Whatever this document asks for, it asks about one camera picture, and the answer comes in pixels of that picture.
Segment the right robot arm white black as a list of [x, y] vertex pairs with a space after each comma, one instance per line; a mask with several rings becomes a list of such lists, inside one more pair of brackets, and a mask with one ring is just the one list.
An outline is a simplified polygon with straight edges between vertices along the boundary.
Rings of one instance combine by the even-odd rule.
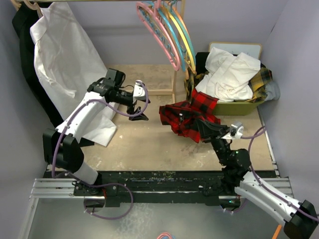
[[319, 224], [315, 207], [307, 200], [300, 202], [268, 184], [254, 171], [246, 149], [232, 150], [231, 140], [240, 139], [244, 127], [236, 122], [231, 126], [196, 119], [194, 121], [205, 143], [210, 143], [223, 166], [222, 191], [248, 199], [284, 227], [291, 239], [308, 239]]

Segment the red black plaid shirt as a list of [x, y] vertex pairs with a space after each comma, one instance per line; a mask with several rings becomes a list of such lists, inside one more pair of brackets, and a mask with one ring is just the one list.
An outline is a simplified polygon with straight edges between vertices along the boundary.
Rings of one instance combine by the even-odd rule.
[[182, 101], [159, 107], [160, 121], [163, 125], [170, 125], [171, 130], [184, 137], [189, 137], [196, 143], [200, 142], [201, 136], [196, 119], [220, 124], [220, 119], [213, 115], [213, 110], [218, 99], [194, 89], [191, 93], [190, 102]]

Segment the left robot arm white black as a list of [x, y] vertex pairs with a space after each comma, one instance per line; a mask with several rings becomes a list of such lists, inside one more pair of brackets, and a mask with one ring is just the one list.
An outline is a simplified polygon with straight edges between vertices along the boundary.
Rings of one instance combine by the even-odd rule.
[[136, 80], [133, 91], [128, 92], [122, 87], [125, 78], [125, 73], [108, 69], [105, 77], [89, 85], [81, 103], [62, 124], [43, 133], [44, 159], [51, 165], [52, 178], [56, 177], [56, 168], [64, 169], [82, 181], [91, 195], [101, 193], [102, 177], [84, 161], [80, 141], [86, 128], [104, 108], [131, 121], [148, 120], [144, 114], [146, 108], [136, 106], [137, 101], [150, 103], [145, 84]]

